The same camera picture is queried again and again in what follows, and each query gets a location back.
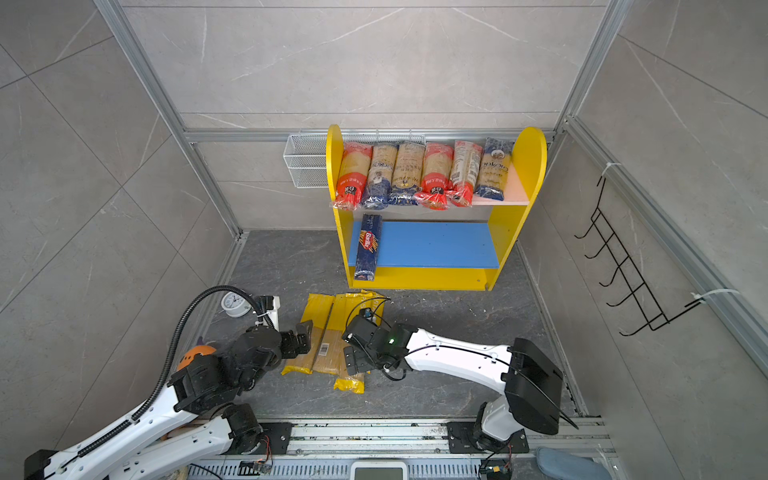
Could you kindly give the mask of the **red clear spaghetti bag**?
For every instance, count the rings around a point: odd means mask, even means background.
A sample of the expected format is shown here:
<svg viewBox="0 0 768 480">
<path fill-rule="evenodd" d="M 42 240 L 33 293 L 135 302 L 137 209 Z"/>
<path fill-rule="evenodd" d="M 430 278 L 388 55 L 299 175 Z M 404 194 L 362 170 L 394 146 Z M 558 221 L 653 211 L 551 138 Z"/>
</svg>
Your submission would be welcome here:
<svg viewBox="0 0 768 480">
<path fill-rule="evenodd" d="M 355 210 L 360 205 L 372 156 L 372 145 L 359 142 L 347 142 L 344 145 L 339 178 L 336 182 L 334 208 Z"/>
</svg>

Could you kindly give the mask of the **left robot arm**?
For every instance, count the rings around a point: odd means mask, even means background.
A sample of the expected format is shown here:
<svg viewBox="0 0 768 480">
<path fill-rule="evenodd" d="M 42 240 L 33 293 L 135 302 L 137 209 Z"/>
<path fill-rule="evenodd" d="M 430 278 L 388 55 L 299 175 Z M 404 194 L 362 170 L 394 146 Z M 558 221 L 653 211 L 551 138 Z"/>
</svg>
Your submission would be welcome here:
<svg viewBox="0 0 768 480">
<path fill-rule="evenodd" d="M 24 462 L 28 479 L 149 479 L 207 455 L 254 450 L 263 437 L 252 407 L 234 399 L 285 359 L 311 348 L 309 322 L 279 332 L 252 326 L 229 347 L 195 355 L 142 405 L 98 433 Z"/>
</svg>

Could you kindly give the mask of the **dark blue spaghetti No5 bag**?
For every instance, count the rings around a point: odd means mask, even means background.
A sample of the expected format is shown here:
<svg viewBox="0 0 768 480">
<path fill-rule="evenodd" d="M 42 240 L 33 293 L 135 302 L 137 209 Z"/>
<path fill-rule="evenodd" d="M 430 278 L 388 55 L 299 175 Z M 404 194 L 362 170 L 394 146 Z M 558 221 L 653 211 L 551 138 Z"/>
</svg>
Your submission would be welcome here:
<svg viewBox="0 0 768 480">
<path fill-rule="evenodd" d="M 354 279 L 373 281 L 378 263 L 379 243 L 383 219 L 380 215 L 365 214 L 360 223 Z"/>
</svg>

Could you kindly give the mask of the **blue Ankara spaghetti bag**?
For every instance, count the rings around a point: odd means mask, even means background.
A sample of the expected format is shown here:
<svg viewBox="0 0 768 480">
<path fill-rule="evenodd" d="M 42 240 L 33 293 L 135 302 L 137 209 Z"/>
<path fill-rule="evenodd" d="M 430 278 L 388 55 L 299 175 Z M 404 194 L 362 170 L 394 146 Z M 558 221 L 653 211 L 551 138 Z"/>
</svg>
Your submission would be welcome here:
<svg viewBox="0 0 768 480">
<path fill-rule="evenodd" d="M 504 200 L 513 145 L 511 141 L 486 139 L 474 190 L 476 195 L 495 201 Z"/>
</svg>

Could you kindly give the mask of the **blue Ankara bag label down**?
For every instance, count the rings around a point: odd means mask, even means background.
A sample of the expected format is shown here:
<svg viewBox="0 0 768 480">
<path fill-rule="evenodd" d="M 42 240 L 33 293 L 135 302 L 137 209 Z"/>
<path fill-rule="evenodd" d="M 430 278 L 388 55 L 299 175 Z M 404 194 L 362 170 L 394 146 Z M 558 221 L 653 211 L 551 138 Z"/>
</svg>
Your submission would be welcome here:
<svg viewBox="0 0 768 480">
<path fill-rule="evenodd" d="M 398 145 L 394 143 L 380 143 L 373 147 L 371 166 L 361 201 L 364 208 L 382 210 L 388 206 L 397 154 Z"/>
</svg>

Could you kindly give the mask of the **blue-end Chinese spaghetti bag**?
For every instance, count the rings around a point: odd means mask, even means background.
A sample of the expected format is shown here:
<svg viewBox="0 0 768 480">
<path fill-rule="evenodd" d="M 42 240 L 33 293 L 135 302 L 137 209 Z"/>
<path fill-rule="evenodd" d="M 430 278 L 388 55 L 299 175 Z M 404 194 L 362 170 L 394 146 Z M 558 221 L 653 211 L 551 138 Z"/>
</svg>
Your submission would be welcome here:
<svg viewBox="0 0 768 480">
<path fill-rule="evenodd" d="M 389 193 L 391 205 L 418 204 L 415 195 L 420 191 L 425 150 L 423 144 L 414 142 L 399 145 Z"/>
</svg>

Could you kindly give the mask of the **red white-label spaghetti bag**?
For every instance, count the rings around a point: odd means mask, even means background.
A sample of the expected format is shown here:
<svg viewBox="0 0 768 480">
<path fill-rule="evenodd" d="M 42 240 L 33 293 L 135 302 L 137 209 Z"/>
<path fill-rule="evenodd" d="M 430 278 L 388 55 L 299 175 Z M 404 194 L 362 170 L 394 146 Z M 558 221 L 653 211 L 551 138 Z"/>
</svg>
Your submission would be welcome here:
<svg viewBox="0 0 768 480">
<path fill-rule="evenodd" d="M 456 140 L 453 165 L 449 175 L 448 200 L 457 207 L 471 207 L 483 148 L 475 143 Z"/>
</svg>

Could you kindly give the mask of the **yellow Pastatime spaghetti bag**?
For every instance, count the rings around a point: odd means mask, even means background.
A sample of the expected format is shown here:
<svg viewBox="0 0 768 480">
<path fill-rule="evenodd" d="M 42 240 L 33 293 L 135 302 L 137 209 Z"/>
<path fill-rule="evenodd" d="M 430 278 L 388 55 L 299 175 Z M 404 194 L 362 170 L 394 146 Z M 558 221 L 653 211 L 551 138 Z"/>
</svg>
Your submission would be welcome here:
<svg viewBox="0 0 768 480">
<path fill-rule="evenodd" d="M 384 302 L 384 297 L 378 292 L 361 290 L 357 293 L 344 293 L 335 297 L 329 326 L 335 336 L 334 360 L 337 367 L 337 378 L 334 382 L 336 390 L 363 394 L 365 390 L 364 373 L 349 375 L 347 372 L 344 349 L 348 344 L 342 335 L 351 319 L 362 308 L 374 309 Z"/>
</svg>

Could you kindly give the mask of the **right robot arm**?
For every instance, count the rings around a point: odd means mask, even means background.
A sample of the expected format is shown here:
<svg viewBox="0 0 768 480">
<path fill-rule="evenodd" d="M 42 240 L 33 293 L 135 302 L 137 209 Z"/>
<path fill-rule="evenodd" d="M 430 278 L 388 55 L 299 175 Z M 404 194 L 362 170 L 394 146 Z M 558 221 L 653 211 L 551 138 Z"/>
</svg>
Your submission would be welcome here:
<svg viewBox="0 0 768 480">
<path fill-rule="evenodd" d="M 554 436 L 561 420 L 562 371 L 533 342 L 481 345 L 441 337 L 396 323 L 379 326 L 365 315 L 354 317 L 342 334 L 347 373 L 379 370 L 427 371 L 450 375 L 499 394 L 481 405 L 475 421 L 447 426 L 452 453 L 530 451 L 527 435 Z"/>
</svg>

